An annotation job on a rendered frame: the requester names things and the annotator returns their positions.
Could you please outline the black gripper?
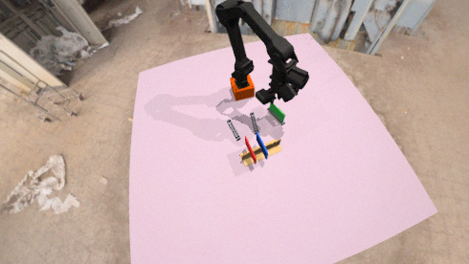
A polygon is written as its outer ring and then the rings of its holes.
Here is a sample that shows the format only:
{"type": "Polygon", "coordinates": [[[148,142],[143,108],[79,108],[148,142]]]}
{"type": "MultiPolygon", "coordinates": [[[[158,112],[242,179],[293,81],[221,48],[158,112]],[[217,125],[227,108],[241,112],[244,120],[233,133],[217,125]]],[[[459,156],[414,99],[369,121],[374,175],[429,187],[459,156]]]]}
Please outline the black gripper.
{"type": "Polygon", "coordinates": [[[269,83],[269,85],[271,86],[269,89],[264,90],[262,88],[258,90],[258,92],[256,92],[256,98],[258,98],[263,104],[266,104],[269,102],[273,104],[274,100],[277,99],[275,95],[276,95],[276,89],[278,85],[284,84],[286,82],[286,79],[276,80],[271,75],[270,75],[270,79],[272,79],[272,81],[271,83],[269,83]]]}

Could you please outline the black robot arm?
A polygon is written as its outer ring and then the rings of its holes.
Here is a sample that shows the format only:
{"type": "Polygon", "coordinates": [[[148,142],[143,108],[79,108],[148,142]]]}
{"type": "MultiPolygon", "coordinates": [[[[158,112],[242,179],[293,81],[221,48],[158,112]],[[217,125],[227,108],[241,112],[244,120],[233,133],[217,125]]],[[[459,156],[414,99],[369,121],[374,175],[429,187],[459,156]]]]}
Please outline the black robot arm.
{"type": "Polygon", "coordinates": [[[308,72],[296,66],[299,60],[292,44],[274,32],[251,2],[225,0],[216,6],[215,14],[229,35],[235,57],[234,72],[231,76],[235,78],[238,90],[251,86],[248,75],[255,68],[253,60],[245,53],[239,28],[239,18],[242,18],[266,45],[267,54],[271,57],[267,63],[273,65],[271,76],[276,80],[286,79],[284,84],[278,85],[276,94],[280,94],[284,102],[298,95],[309,80],[308,72]],[[289,58],[291,60],[287,63],[289,58]]]}

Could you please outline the green board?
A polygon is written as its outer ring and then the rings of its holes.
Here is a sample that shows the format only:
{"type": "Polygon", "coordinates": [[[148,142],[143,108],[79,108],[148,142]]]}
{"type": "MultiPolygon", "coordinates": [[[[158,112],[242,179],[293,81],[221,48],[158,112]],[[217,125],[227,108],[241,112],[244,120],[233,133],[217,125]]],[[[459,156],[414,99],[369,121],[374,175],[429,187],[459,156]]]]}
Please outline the green board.
{"type": "Polygon", "coordinates": [[[279,110],[274,103],[270,103],[269,109],[281,120],[281,122],[284,121],[285,114],[281,110],[279,110]]]}

